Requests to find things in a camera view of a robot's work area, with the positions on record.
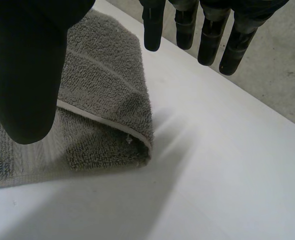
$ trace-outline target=towel edge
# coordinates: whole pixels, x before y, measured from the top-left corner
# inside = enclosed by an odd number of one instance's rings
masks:
[[[76,106],[73,106],[73,105],[71,105],[71,104],[69,104],[69,103],[67,103],[65,101],[59,100],[59,99],[56,102],[56,106],[59,107],[59,108],[65,109],[67,111],[70,111],[72,113],[75,113],[77,115],[80,115],[82,117],[91,119],[91,120],[96,121],[98,123],[107,125],[107,126],[109,126],[111,128],[114,128],[114,129],[120,130],[120,131],[122,131],[124,133],[132,135],[133,137],[139,139],[141,142],[144,143],[144,145],[148,148],[149,157],[150,158],[152,157],[152,145],[149,142],[148,138],[145,137],[143,134],[139,133],[138,131],[134,130],[133,128],[130,128],[130,127],[128,127],[126,125],[123,125],[121,123],[111,121],[111,120],[102,118],[100,116],[94,115],[92,113],[84,111],[84,110],[82,110],[82,109],[80,109],[80,108],[78,108]]]

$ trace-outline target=folded towel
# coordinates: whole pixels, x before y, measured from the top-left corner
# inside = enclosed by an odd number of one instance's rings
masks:
[[[153,130],[139,40],[91,10],[68,32],[49,134],[20,145],[0,124],[0,187],[145,166]]]

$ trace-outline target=towel fold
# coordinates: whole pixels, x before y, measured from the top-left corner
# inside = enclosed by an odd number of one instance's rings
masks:
[[[0,124],[0,187],[131,169],[151,158],[152,114],[139,40],[93,10],[67,39],[49,134],[20,145]]]

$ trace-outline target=black cylindrical finger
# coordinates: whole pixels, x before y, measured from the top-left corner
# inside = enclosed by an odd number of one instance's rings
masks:
[[[169,0],[176,9],[176,44],[188,50],[193,43],[199,0]]]
[[[258,27],[270,16],[264,16],[262,19],[249,19],[243,15],[234,14],[233,28],[219,65],[220,73],[224,75],[235,73]]]
[[[65,62],[68,28],[94,0],[0,1],[0,123],[19,144],[50,131]]]
[[[140,0],[143,6],[144,46],[155,52],[159,49],[163,30],[165,0]]]
[[[256,30],[249,34],[240,33],[233,26],[219,64],[220,73],[228,76],[235,73],[255,33]]]
[[[200,2],[205,19],[197,61],[204,66],[210,66],[216,58],[231,10],[224,0],[214,2],[201,0]]]

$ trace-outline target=concrete floor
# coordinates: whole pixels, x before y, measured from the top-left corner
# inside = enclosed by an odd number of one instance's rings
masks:
[[[134,19],[142,21],[142,6],[138,0],[107,0]],[[175,9],[167,2],[164,10],[163,37],[176,43]],[[198,9],[194,42],[187,52],[197,57],[204,15]],[[211,66],[219,72],[219,63],[233,25],[230,15]],[[238,70],[225,76],[231,82],[295,123],[295,0],[277,11],[257,31]]]

